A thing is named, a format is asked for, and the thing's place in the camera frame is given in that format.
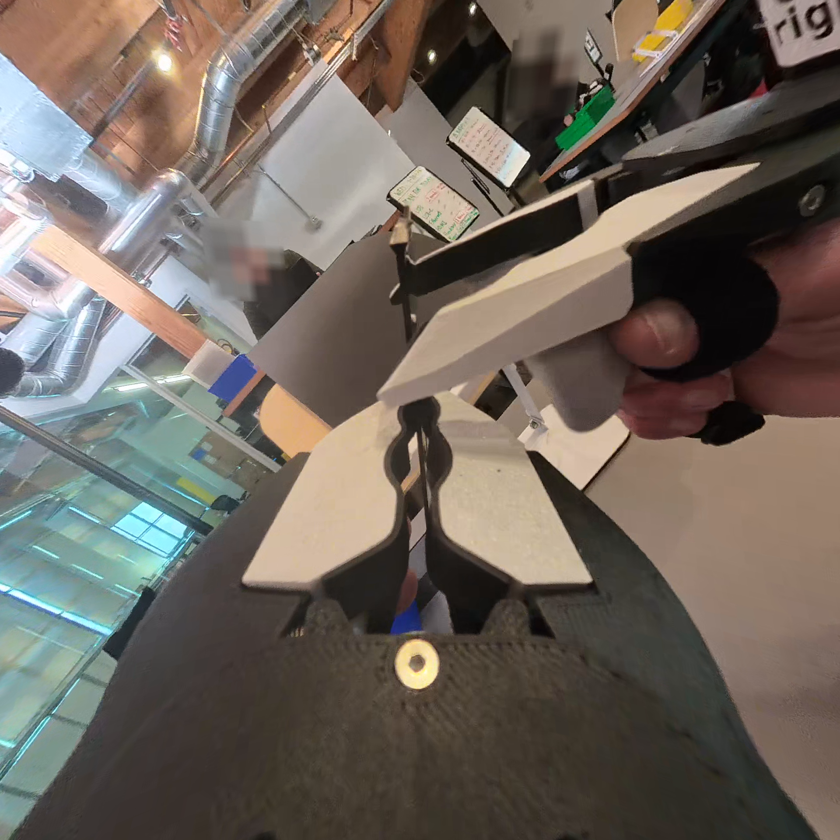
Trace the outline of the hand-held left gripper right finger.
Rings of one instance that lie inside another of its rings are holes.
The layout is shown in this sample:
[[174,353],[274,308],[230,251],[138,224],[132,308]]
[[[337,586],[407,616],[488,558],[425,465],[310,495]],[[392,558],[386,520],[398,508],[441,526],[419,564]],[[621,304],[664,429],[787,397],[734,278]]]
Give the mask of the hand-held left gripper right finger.
[[484,621],[500,601],[594,584],[529,452],[451,394],[423,400],[427,573],[449,608]]

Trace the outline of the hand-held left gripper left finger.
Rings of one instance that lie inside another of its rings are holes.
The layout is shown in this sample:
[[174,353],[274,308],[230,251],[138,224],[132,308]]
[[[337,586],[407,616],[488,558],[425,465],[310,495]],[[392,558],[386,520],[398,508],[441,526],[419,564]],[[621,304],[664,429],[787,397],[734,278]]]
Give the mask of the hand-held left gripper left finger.
[[408,569],[409,436],[397,409],[381,403],[334,428],[293,481],[244,587],[391,621]]

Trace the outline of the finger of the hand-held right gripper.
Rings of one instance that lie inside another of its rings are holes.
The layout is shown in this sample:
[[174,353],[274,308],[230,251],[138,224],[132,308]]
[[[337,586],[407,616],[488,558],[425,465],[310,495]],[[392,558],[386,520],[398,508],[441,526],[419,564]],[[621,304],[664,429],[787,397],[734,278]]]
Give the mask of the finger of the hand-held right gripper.
[[[493,286],[435,313],[413,346],[424,398],[560,347],[629,313],[634,289],[625,250],[546,257],[548,268],[536,267],[539,258],[531,259]],[[400,406],[399,365],[379,390],[385,406]]]
[[599,209],[599,189],[612,180],[594,177],[553,197],[525,206],[425,256],[411,256],[410,227],[394,229],[398,281],[394,303],[419,298],[457,281],[496,270],[512,262],[556,249],[579,236],[597,245],[626,245],[653,231],[751,173],[756,164],[739,164],[699,172],[658,185]]

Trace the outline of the thin black plastic strip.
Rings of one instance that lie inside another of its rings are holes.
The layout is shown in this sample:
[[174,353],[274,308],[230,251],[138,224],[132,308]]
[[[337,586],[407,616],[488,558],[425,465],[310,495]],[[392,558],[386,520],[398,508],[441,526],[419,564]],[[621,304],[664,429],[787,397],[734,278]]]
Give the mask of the thin black plastic strip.
[[[420,384],[418,378],[419,355],[413,349],[419,335],[419,327],[413,317],[412,298],[410,295],[410,286],[415,280],[417,268],[409,254],[411,239],[411,218],[409,215],[399,213],[392,229],[390,247],[395,256],[397,270],[397,285],[396,291],[392,294],[392,302],[402,308],[404,330],[406,341],[408,342],[407,355],[395,372],[400,406],[406,406],[424,399],[424,396],[421,394],[424,386]],[[428,416],[424,414],[424,410],[421,408],[410,408],[408,410],[408,420],[410,422],[409,429],[414,432],[416,438],[417,478],[414,484],[419,488],[419,493],[423,501],[426,528],[429,528],[432,522],[432,515],[429,512],[429,486],[426,463],[427,441],[426,426],[424,425],[426,420],[428,420]]]

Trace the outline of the person's right hand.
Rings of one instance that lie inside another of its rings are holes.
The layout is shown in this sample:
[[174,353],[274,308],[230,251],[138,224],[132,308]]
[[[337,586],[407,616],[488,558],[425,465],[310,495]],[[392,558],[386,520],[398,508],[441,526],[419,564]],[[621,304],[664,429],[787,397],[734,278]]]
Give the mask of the person's right hand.
[[698,435],[728,401],[763,415],[838,417],[838,220],[771,241],[751,258],[776,286],[780,314],[770,340],[730,372],[684,383],[645,373],[697,353],[697,325],[676,301],[651,301],[611,326],[612,346],[632,366],[617,411],[631,433],[649,440]]

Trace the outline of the green plastic bin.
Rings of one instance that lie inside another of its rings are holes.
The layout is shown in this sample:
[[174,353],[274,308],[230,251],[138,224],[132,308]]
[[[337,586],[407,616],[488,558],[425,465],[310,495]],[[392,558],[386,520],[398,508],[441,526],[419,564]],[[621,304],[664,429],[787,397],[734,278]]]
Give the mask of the green plastic bin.
[[605,117],[615,103],[614,92],[610,87],[600,87],[590,92],[584,103],[574,114],[571,124],[555,138],[561,152],[569,151],[579,143]]

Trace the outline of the long wooden workbench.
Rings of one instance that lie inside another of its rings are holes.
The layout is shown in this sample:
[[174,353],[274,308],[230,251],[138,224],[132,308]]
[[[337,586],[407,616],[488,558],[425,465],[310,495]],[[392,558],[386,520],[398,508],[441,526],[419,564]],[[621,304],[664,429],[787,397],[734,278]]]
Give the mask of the long wooden workbench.
[[701,2],[686,21],[686,26],[672,40],[665,53],[649,59],[636,68],[630,78],[618,88],[616,100],[603,119],[579,141],[562,151],[539,178],[547,183],[574,163],[590,149],[617,130],[634,131],[638,116],[650,118],[657,95],[668,96],[685,73],[708,51],[715,35],[713,31],[729,2]]

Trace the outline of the whiteboard easel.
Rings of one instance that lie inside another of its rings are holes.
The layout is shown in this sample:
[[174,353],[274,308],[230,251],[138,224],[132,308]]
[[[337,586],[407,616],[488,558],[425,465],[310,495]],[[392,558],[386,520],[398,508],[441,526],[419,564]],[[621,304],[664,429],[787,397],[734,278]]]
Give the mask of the whiteboard easel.
[[389,204],[444,244],[464,237],[480,218],[479,209],[428,168],[417,165],[386,195]]
[[530,152],[477,106],[449,132],[446,144],[506,192],[517,184],[531,160]]

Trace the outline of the yellow plastic bin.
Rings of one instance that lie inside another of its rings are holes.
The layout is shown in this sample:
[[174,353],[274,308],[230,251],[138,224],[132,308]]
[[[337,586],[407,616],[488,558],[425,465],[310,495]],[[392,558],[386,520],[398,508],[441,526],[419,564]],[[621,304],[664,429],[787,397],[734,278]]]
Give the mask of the yellow plastic bin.
[[657,17],[654,28],[636,43],[633,61],[640,64],[661,58],[684,29],[693,11],[692,1],[674,1],[668,5]]

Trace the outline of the black backdrop board stand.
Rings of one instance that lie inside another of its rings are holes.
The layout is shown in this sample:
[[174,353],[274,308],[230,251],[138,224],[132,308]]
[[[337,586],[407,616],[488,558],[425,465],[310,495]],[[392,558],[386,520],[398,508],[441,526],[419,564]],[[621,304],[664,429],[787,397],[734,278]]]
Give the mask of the black backdrop board stand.
[[373,405],[404,357],[403,310],[393,305],[390,234],[348,246],[248,357],[327,429]]

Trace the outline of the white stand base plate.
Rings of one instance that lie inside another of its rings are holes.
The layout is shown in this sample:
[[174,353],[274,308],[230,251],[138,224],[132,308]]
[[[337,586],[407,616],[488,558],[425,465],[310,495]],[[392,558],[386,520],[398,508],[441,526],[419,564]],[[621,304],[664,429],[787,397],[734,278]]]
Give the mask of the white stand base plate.
[[552,404],[540,410],[528,390],[518,399],[528,416],[520,442],[528,452],[541,455],[578,490],[585,490],[629,439],[629,431],[616,416],[590,432],[575,432]]

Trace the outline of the silver ceiling duct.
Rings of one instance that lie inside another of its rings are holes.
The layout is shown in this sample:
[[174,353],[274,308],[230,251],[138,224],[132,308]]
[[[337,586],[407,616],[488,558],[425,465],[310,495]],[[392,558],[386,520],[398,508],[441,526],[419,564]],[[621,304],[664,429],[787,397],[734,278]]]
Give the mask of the silver ceiling duct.
[[102,301],[89,285],[56,262],[39,257],[32,243],[54,225],[48,208],[28,197],[35,174],[68,176],[107,205],[112,225],[98,252],[132,271],[162,238],[177,236],[178,206],[214,215],[200,193],[209,168],[224,152],[230,113],[243,79],[302,18],[310,2],[263,2],[215,55],[203,84],[199,121],[186,171],[167,169],[141,192],[90,151],[92,137],[32,80],[2,56],[2,293],[29,309],[2,342],[2,397],[57,396],[74,387],[98,328]]

